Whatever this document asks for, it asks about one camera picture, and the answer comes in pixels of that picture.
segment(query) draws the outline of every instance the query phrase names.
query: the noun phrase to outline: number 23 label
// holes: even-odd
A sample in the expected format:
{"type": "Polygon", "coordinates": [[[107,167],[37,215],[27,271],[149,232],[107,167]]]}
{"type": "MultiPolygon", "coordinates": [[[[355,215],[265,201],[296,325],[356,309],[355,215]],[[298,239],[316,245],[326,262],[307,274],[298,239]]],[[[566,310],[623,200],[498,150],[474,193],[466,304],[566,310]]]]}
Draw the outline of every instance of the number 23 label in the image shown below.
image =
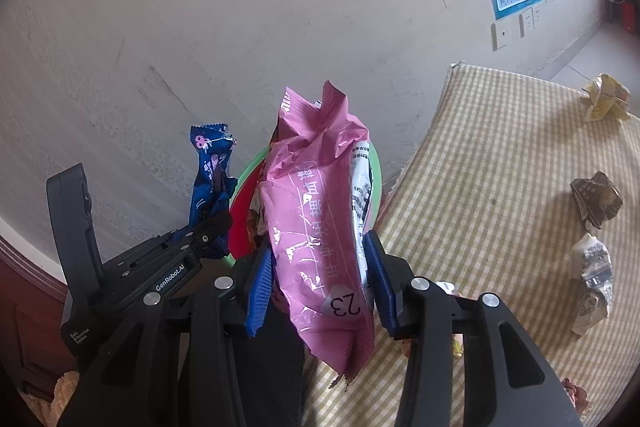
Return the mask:
{"type": "Polygon", "coordinates": [[[329,295],[322,303],[320,311],[323,315],[342,320],[355,320],[360,317],[362,308],[360,294],[342,284],[332,286],[329,295]]]}

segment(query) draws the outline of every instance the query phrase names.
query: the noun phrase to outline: dark red wall trim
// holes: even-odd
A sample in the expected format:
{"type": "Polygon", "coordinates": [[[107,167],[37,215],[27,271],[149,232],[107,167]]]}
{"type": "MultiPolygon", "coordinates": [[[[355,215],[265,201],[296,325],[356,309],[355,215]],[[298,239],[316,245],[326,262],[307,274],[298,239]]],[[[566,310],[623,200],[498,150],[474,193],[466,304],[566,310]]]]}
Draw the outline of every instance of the dark red wall trim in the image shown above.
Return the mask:
{"type": "Polygon", "coordinates": [[[36,288],[44,291],[44,293],[53,297],[56,301],[65,302],[66,284],[60,282],[42,268],[29,261],[20,252],[15,250],[1,235],[0,258],[16,273],[36,286],[36,288]]]}

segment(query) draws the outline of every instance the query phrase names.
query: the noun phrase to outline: silver crumpled wrapper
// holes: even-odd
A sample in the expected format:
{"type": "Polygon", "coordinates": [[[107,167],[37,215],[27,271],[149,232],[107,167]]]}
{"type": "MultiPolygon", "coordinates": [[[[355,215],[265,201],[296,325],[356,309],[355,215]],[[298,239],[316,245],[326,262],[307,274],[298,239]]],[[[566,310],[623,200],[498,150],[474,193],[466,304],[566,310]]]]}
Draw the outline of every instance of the silver crumpled wrapper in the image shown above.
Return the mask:
{"type": "Polygon", "coordinates": [[[584,234],[573,246],[571,254],[572,279],[582,280],[585,285],[571,329],[584,335],[609,317],[613,304],[613,269],[607,247],[590,233],[584,234]]]}
{"type": "Polygon", "coordinates": [[[604,221],[618,215],[622,198],[615,185],[604,172],[598,171],[593,178],[577,178],[571,182],[575,202],[580,212],[580,221],[587,232],[593,227],[602,227],[604,221]]]}

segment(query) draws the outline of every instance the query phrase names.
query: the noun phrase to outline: floor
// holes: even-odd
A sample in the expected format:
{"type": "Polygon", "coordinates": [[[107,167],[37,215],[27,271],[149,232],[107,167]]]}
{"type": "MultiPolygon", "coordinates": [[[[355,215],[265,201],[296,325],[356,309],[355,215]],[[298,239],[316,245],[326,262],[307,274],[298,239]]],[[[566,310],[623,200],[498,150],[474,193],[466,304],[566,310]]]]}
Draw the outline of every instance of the floor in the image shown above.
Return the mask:
{"type": "Polygon", "coordinates": [[[620,26],[604,23],[583,49],[551,80],[582,89],[599,73],[607,73],[631,92],[631,113],[640,116],[640,38],[620,26]]]}

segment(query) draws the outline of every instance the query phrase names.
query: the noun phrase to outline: white wall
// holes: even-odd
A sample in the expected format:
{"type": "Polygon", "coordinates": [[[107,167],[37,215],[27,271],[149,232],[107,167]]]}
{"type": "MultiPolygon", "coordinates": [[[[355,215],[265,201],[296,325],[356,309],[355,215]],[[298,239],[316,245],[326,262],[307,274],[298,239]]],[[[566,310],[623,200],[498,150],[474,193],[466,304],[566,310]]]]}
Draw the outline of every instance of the white wall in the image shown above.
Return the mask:
{"type": "Polygon", "coordinates": [[[492,51],[490,0],[0,0],[0,216],[55,259],[45,181],[83,162],[103,257],[187,220],[193,123],[226,121],[238,173],[285,86],[331,78],[385,176],[424,137],[451,62],[534,73],[601,0],[543,6],[545,28],[492,51]]]}

